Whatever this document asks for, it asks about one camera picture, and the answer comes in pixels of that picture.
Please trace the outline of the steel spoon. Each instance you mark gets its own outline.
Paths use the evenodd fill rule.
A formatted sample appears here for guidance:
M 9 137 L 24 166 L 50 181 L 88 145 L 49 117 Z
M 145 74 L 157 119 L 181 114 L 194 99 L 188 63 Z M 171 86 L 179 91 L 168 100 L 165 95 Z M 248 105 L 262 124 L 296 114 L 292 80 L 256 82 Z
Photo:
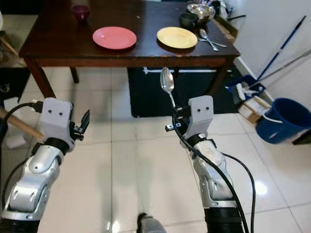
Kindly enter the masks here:
M 208 33 L 205 31 L 205 29 L 199 30 L 199 36 L 200 41 L 209 43 L 209 45 L 214 51 L 220 51 L 220 49 L 215 44 L 213 44 L 211 40 L 209 40 Z
M 174 80 L 173 74 L 167 67 L 163 67 L 160 72 L 160 86 L 163 91 L 165 91 L 171 100 L 173 108 L 177 107 L 173 97 L 173 90 L 174 90 Z

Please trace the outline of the black storage box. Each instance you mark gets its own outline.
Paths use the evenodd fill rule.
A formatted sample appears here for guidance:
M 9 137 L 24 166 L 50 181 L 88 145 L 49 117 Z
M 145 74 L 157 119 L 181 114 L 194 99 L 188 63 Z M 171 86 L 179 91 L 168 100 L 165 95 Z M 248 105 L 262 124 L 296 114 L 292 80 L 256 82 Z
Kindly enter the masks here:
M 173 105 L 169 95 L 161 89 L 160 72 L 161 68 L 127 69 L 133 117 L 171 117 Z M 188 106 L 189 99 L 204 95 L 215 75 L 214 68 L 181 69 L 173 90 L 177 106 Z M 212 95 L 215 114 L 237 113 L 233 97 L 225 87 L 225 84 L 237 77 L 240 77 L 240 73 L 232 68 L 228 69 L 221 87 Z

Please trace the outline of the light wooden table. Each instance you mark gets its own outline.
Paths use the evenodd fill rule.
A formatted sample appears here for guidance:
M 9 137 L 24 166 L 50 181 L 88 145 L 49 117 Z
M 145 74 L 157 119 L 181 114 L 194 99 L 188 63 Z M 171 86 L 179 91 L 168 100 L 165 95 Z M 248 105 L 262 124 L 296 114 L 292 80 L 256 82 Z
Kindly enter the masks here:
M 13 116 L 13 114 L 21 107 L 29 106 L 28 104 L 21 104 L 16 107 L 13 107 L 11 111 L 6 111 L 4 107 L 0 109 L 0 116 L 2 117 L 3 120 L 3 130 L 6 131 L 8 129 L 9 125 L 13 125 L 14 127 L 17 127 L 23 133 L 27 133 L 33 138 L 35 138 L 38 141 L 44 140 L 44 135 L 40 133 L 37 129 L 35 129 L 32 126 L 29 126 L 26 124 L 24 121 L 20 120 L 20 118 Z

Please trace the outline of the white paper bag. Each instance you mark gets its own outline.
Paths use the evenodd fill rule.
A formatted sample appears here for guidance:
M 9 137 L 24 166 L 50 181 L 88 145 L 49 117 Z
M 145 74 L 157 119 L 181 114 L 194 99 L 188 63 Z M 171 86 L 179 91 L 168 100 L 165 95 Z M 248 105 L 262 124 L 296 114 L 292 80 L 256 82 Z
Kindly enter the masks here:
M 15 149 L 27 144 L 26 137 L 23 133 L 13 134 L 4 138 L 4 144 L 9 149 Z

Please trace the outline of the blue dustpan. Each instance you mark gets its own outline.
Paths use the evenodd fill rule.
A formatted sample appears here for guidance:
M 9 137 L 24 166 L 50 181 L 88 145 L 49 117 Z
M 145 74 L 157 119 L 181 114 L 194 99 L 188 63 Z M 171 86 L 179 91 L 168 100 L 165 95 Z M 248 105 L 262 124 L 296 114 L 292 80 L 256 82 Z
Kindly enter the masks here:
M 225 87 L 227 91 L 238 96 L 241 100 L 248 100 L 253 96 L 260 95 L 266 90 L 266 87 L 251 75 L 244 75 L 237 78 L 229 82 Z

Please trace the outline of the cardboard box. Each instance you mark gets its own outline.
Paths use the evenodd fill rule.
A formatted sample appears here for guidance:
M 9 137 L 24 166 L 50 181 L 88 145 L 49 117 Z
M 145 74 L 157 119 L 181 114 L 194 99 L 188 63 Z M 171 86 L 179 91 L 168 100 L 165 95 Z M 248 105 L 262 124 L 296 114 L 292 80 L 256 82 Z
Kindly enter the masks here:
M 239 107 L 238 112 L 251 123 L 257 123 L 263 114 L 271 109 L 271 104 L 258 96 L 245 100 Z

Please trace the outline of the yellow plate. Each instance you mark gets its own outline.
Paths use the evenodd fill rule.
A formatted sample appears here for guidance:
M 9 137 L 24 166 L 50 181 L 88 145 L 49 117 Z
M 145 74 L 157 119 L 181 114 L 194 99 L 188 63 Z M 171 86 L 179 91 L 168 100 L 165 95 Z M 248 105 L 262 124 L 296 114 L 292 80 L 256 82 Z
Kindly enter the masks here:
M 157 32 L 158 41 L 171 48 L 189 49 L 198 43 L 196 35 L 180 27 L 165 27 Z

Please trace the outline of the steel fork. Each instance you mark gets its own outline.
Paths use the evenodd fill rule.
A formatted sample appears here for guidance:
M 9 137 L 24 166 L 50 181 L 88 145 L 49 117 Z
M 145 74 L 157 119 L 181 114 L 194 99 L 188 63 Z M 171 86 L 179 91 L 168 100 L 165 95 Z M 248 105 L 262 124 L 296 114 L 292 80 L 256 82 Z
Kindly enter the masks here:
M 209 41 L 208 41 L 208 40 L 205 40 L 204 38 L 198 38 L 198 40 L 199 40 L 200 42 L 206 42 L 206 43 L 209 43 Z M 212 44 L 217 45 L 218 47 L 222 47 L 222 48 L 226 48 L 226 47 L 227 47 L 227 45 L 224 45 L 224 44 L 218 44 L 218 43 L 216 43 L 216 42 L 212 42 Z

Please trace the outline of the dark wooden table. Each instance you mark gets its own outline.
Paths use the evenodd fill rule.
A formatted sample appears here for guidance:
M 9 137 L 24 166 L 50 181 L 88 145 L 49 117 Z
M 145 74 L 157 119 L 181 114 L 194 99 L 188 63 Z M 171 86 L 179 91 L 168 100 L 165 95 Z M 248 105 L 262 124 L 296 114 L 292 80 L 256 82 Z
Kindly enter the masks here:
M 45 67 L 215 67 L 216 75 L 205 92 L 213 95 L 240 55 L 213 22 L 207 24 L 207 32 L 210 39 L 224 44 L 219 51 L 202 43 L 191 49 L 174 49 L 158 41 L 160 29 L 179 25 L 178 18 L 186 11 L 185 2 L 89 0 L 88 4 L 90 16 L 83 24 L 72 14 L 71 0 L 46 0 L 20 49 L 20 57 L 45 98 L 55 97 Z M 136 44 L 126 50 L 96 45 L 92 40 L 94 31 L 107 26 L 133 31 Z

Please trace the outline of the black cabinet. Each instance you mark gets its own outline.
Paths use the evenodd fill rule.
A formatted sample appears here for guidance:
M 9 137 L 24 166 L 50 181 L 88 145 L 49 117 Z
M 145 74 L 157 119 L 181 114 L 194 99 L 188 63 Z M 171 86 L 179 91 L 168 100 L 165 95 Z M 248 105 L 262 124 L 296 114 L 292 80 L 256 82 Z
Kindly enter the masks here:
M 29 76 L 27 68 L 0 68 L 0 100 L 20 100 Z

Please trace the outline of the pink plate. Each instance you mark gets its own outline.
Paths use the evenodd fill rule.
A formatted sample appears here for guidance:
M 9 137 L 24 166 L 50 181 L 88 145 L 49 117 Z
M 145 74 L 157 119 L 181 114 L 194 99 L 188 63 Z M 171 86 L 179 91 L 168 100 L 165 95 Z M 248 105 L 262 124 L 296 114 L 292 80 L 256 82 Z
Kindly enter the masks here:
M 137 36 L 129 29 L 109 26 L 94 31 L 92 40 L 102 48 L 123 50 L 132 47 L 137 42 Z

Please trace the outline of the dark green bowl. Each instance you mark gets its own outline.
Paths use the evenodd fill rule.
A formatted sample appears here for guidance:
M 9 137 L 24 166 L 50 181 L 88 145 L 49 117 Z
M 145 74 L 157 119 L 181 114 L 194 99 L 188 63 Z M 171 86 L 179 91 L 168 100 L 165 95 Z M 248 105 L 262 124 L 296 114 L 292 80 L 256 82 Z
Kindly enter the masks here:
M 198 25 L 198 20 L 198 16 L 193 13 L 182 13 L 178 18 L 180 26 L 187 30 L 193 30 Z

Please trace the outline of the blue bucket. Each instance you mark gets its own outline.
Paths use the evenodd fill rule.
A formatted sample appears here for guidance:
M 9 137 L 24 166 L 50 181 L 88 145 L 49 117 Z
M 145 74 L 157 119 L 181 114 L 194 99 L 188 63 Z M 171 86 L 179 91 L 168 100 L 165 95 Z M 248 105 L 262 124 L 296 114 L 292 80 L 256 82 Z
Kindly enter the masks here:
M 295 100 L 277 98 L 271 109 L 261 116 L 255 129 L 265 142 L 279 144 L 311 129 L 311 111 Z

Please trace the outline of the grey robot leg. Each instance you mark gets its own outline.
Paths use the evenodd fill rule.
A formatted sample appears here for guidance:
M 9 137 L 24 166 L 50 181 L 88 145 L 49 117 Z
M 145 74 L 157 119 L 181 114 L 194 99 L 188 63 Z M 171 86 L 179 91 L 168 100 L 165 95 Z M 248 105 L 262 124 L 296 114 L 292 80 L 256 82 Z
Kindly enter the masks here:
M 149 213 L 140 213 L 137 217 L 136 233 L 167 233 L 164 226 Z

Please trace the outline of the steel bowl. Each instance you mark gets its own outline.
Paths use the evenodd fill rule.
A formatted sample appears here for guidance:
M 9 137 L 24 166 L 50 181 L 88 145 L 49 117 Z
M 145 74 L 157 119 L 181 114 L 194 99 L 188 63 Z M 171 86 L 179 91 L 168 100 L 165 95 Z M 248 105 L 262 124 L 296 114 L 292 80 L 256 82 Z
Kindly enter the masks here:
M 216 10 L 206 4 L 191 3 L 186 7 L 188 13 L 193 13 L 198 17 L 197 24 L 204 25 L 215 17 Z

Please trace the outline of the purple cup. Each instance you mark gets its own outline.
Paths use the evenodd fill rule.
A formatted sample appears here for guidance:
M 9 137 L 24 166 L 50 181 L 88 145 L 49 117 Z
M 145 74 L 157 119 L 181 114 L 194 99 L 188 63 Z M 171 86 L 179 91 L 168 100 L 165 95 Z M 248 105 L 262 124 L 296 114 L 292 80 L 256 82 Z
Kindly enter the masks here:
M 79 24 L 87 24 L 90 16 L 90 7 L 85 5 L 75 5 L 71 7 L 72 14 Z

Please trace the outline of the silver broom pole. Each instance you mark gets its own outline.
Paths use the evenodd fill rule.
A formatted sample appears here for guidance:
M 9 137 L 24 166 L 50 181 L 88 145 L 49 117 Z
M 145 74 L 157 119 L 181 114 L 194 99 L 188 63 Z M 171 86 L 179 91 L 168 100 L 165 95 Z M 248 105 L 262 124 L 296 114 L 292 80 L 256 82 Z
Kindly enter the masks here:
M 295 62 L 297 62 L 299 59 L 304 58 L 304 57 L 309 56 L 309 55 L 311 55 L 311 49 L 308 49 L 307 51 L 305 51 L 304 53 L 300 54 L 296 58 L 294 58 L 291 61 L 287 62 L 286 64 L 282 65 L 280 68 L 275 69 L 273 72 L 269 73 L 269 75 L 267 75 L 264 78 L 260 79 L 259 82 L 267 80 L 271 76 L 275 75 L 277 72 L 280 72 L 282 69 L 287 68 L 288 66 L 290 66 L 290 65 L 294 64 Z

